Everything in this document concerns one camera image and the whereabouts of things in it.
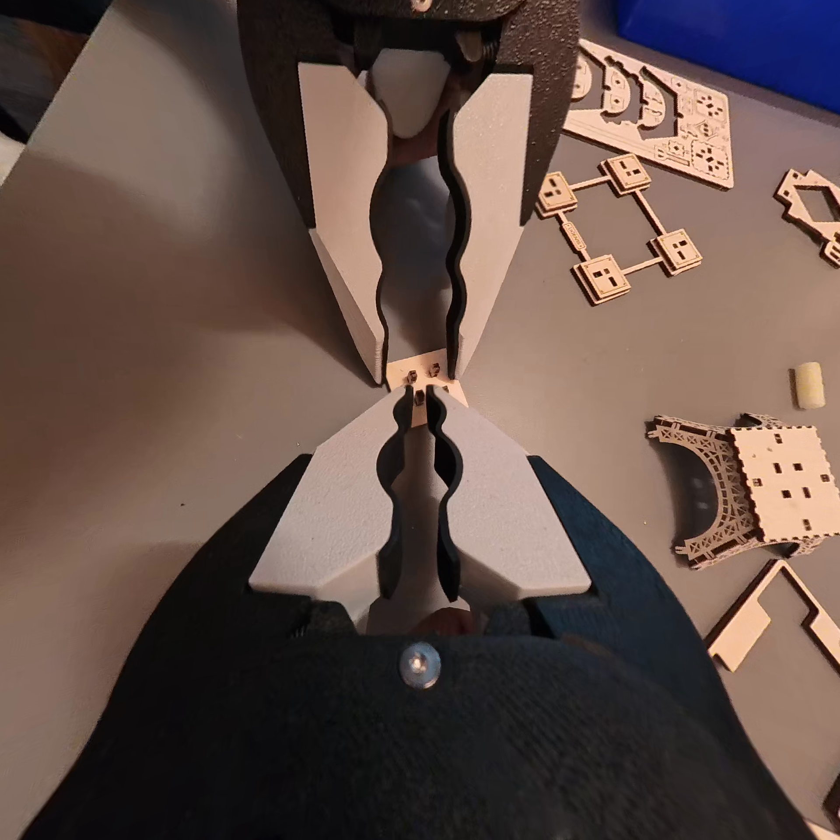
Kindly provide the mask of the wooden four-square frame piece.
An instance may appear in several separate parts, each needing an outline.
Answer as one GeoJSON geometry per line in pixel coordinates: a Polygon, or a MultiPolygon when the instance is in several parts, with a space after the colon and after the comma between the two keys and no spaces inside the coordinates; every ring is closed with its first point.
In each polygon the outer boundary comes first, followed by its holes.
{"type": "Polygon", "coordinates": [[[536,202],[542,220],[554,218],[573,252],[580,261],[571,274],[592,306],[621,298],[630,292],[631,275],[660,267],[667,277],[676,277],[697,268],[702,255],[684,228],[667,231],[645,197],[652,178],[635,154],[619,154],[599,164],[600,175],[587,181],[570,183],[561,171],[552,171],[543,178],[536,202]],[[591,256],[585,240],[570,219],[579,205],[578,193],[609,185],[618,198],[632,197],[651,224],[656,236],[648,242],[652,258],[622,268],[611,254],[591,256]]]}

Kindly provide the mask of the wooden puzzle sheet with arches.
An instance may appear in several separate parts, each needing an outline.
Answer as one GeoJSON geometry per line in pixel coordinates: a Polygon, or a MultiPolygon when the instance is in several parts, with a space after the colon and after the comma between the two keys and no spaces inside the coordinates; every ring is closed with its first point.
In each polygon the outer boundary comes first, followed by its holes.
{"type": "Polygon", "coordinates": [[[728,96],[580,40],[564,130],[722,189],[734,187],[728,96]]]}

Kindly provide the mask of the partly emptied wooden puzzle sheet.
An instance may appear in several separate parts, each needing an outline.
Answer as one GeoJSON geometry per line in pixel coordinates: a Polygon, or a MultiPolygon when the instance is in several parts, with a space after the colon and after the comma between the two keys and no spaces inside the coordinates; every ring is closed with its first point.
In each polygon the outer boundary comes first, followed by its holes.
{"type": "Polygon", "coordinates": [[[771,624],[760,597],[770,584],[783,576],[793,587],[808,613],[802,628],[826,660],[839,672],[839,628],[786,560],[772,560],[762,568],[738,599],[724,613],[706,638],[710,657],[733,673],[758,643],[771,624]]]}

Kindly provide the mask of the notched wooden frame piece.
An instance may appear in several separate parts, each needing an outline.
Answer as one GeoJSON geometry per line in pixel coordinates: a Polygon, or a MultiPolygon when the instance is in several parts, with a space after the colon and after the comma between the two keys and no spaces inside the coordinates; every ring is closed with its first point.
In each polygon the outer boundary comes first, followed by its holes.
{"type": "Polygon", "coordinates": [[[839,267],[839,187],[820,173],[790,169],[779,183],[773,197],[784,206],[783,219],[796,225],[821,246],[821,257],[839,267]],[[805,193],[823,193],[830,219],[820,221],[804,200],[805,193]]]}

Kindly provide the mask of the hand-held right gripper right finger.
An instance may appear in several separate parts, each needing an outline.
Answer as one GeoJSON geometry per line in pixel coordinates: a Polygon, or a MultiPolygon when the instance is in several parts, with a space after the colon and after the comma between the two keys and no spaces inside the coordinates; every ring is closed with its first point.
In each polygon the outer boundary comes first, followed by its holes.
{"type": "Polygon", "coordinates": [[[434,470],[445,483],[437,575],[450,602],[488,616],[533,597],[580,595],[592,579],[529,454],[442,388],[426,389],[434,470]]]}

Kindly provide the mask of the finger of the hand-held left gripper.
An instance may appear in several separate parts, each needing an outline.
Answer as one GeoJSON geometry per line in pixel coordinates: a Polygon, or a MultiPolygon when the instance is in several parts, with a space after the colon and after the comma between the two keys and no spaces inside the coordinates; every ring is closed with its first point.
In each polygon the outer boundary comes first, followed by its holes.
{"type": "Polygon", "coordinates": [[[455,210],[446,259],[452,379],[476,350],[522,236],[531,90],[529,74],[493,72],[440,130],[438,162],[455,210]]]}
{"type": "Polygon", "coordinates": [[[345,66],[298,65],[315,222],[310,237],[355,347],[376,384],[386,328],[371,200],[389,152],[385,112],[345,66]]]}

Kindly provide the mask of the person's right hand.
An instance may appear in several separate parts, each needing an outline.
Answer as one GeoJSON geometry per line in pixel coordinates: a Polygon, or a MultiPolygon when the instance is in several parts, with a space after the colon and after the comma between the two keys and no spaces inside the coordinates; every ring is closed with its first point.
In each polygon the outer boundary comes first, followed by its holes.
{"type": "Polygon", "coordinates": [[[475,632],[476,623],[470,611],[455,607],[437,610],[426,620],[427,631],[440,636],[470,635],[475,632]]]}

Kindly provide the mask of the pale wax cylinder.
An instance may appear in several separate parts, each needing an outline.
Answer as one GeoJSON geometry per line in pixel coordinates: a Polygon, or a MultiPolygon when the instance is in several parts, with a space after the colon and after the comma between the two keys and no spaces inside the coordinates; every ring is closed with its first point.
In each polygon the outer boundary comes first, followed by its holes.
{"type": "Polygon", "coordinates": [[[826,405],[823,368],[817,361],[798,364],[793,369],[794,399],[801,411],[813,411],[826,405]]]}

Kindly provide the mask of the blue plastic bin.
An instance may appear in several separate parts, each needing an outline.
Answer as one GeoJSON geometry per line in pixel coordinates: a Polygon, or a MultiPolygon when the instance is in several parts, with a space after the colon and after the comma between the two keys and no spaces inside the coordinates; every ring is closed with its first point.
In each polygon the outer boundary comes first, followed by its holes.
{"type": "Polygon", "coordinates": [[[838,1],[618,1],[627,40],[839,113],[838,1]]]}

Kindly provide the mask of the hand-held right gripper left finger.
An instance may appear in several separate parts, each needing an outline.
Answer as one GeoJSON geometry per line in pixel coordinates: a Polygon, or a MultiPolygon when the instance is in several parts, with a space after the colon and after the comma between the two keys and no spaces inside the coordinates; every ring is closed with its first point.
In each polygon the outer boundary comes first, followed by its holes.
{"type": "Polygon", "coordinates": [[[390,392],[316,448],[250,575],[253,590],[336,602],[366,623],[401,573],[392,485],[410,426],[411,393],[390,392]]]}

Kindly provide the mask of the small square wooden plate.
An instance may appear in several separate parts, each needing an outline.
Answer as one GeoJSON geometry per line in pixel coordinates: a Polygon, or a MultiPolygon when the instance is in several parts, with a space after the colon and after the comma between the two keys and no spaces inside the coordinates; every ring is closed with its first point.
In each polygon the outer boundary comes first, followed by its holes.
{"type": "Polygon", "coordinates": [[[448,376],[446,349],[389,362],[385,383],[390,392],[407,385],[413,388],[412,428],[427,424],[426,390],[430,385],[468,405],[460,382],[448,376]]]}

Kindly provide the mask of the wooden lattice tower base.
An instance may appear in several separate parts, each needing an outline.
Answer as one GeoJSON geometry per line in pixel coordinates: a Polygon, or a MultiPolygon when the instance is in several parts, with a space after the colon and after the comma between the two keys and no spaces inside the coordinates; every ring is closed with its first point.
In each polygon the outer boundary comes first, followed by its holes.
{"type": "Polygon", "coordinates": [[[674,546],[691,569],[759,547],[807,555],[838,536],[838,486],[814,426],[750,413],[729,427],[657,415],[647,437],[698,457],[715,487],[711,525],[674,546]]]}

